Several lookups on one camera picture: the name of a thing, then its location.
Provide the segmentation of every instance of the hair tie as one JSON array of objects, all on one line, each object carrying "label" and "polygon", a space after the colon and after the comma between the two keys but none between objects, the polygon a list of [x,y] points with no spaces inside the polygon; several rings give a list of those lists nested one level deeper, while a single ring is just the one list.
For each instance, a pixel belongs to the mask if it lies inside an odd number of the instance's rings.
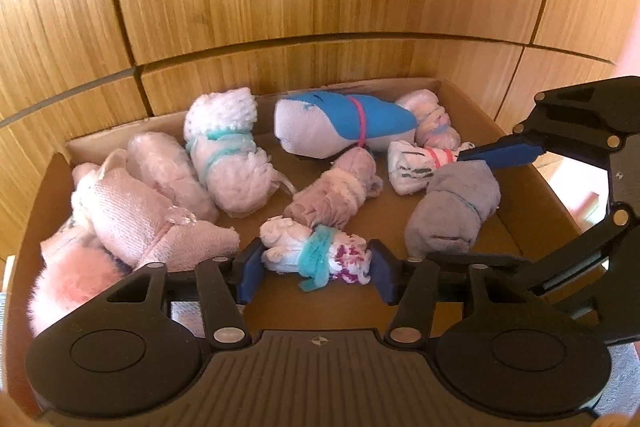
[{"label": "hair tie", "polygon": [[360,120],[360,135],[358,136],[358,147],[364,147],[364,142],[367,139],[367,115],[364,112],[364,108],[355,96],[347,95],[347,98],[353,102],[358,112],[358,119]]}]

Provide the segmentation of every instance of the pink fluffy fabric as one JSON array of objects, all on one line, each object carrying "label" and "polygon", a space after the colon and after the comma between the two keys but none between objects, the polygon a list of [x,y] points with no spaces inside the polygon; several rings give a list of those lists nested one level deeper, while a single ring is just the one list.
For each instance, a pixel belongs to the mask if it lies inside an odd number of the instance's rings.
[{"label": "pink fluffy fabric", "polygon": [[29,302],[34,335],[39,335],[123,276],[116,262],[103,249],[69,246],[42,270],[34,284]]}]

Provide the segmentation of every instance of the pink towel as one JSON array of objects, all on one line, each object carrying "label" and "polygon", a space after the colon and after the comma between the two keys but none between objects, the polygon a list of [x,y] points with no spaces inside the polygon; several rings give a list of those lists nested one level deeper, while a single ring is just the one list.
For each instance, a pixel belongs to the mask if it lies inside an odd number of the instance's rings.
[{"label": "pink towel", "polygon": [[72,195],[76,222],[95,231],[114,256],[133,268],[162,261],[174,271],[238,249],[235,230],[197,221],[174,206],[130,176],[125,158],[124,150],[111,153],[96,176],[85,176]]}]

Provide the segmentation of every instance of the cardboard box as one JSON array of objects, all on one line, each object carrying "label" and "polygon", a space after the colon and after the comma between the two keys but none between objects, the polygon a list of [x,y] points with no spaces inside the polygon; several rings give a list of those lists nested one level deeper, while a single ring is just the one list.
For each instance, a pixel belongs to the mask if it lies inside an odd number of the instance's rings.
[{"label": "cardboard box", "polygon": [[[482,145],[503,135],[478,106],[446,82],[396,78],[339,84],[328,89],[373,94],[392,102],[406,92],[424,87],[437,93],[463,140]],[[258,144],[272,155],[274,166],[296,187],[303,188],[318,178],[329,163],[300,159],[279,147],[271,134],[273,107],[277,99],[277,95],[258,97],[258,122],[254,136]],[[146,130],[163,131],[182,139],[183,120],[182,112],[75,139],[67,144],[70,164],[59,154],[51,159],[15,262],[5,311],[4,385],[23,409],[31,413],[38,410],[24,374],[24,357],[31,340],[26,304],[33,280],[42,269],[40,242],[50,237],[70,214],[72,165],[88,161],[100,164],[113,149],[126,148],[131,136]],[[385,156],[378,159],[378,174],[385,180],[381,196],[367,201],[346,231],[366,239],[378,238],[398,257],[405,257],[404,226],[422,194],[398,196],[394,192],[388,182]],[[474,250],[539,259],[579,234],[569,213],[532,166],[504,169],[496,175],[502,190],[500,208],[497,215],[482,227]],[[278,191],[266,207],[249,217],[230,219],[221,212],[218,224],[235,227],[241,235],[242,248],[256,237],[260,225],[268,217],[281,213],[289,201],[290,196]],[[347,285],[336,281],[326,288],[305,294],[298,288],[299,281],[297,275],[268,273],[254,302],[244,312],[252,331],[372,327],[383,331],[394,315],[395,309],[381,302],[373,285]],[[438,304],[432,335],[441,334],[460,316],[459,304]]]}]

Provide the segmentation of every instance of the teal ribbon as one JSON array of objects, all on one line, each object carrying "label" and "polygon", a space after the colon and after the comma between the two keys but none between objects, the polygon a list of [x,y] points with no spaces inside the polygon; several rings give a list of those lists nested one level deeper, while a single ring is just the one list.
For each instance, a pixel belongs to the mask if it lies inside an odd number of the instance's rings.
[{"label": "teal ribbon", "polygon": [[298,272],[302,277],[311,277],[300,283],[305,292],[316,290],[329,282],[329,260],[327,253],[334,240],[335,229],[324,225],[316,226],[298,258]]},{"label": "teal ribbon", "polygon": [[[245,135],[251,136],[251,131],[248,129],[236,129],[236,130],[222,129],[219,131],[209,131],[208,133],[199,134],[198,136],[204,136],[207,138],[207,140],[219,140],[220,138],[229,136],[231,134],[245,134]],[[198,136],[195,136],[190,140],[188,140],[187,144],[184,146],[184,148],[187,149],[188,153],[190,153],[191,149],[193,149],[193,145],[194,143],[196,143],[196,138]]]},{"label": "teal ribbon", "polygon": [[[239,131],[239,132],[217,132],[217,133],[209,133],[206,135],[207,139],[213,140],[216,142],[224,143],[228,142],[226,146],[223,146],[218,151],[214,152],[211,156],[207,158],[207,161],[204,162],[204,165],[200,168],[200,172],[198,172],[198,181],[200,181],[200,185],[203,187],[207,186],[207,175],[209,174],[209,169],[218,161],[220,158],[224,156],[231,156],[234,154],[241,153],[250,153],[256,152],[257,147],[254,142],[254,137],[250,132]],[[193,148],[193,142],[187,144],[187,150],[191,152]]]}]

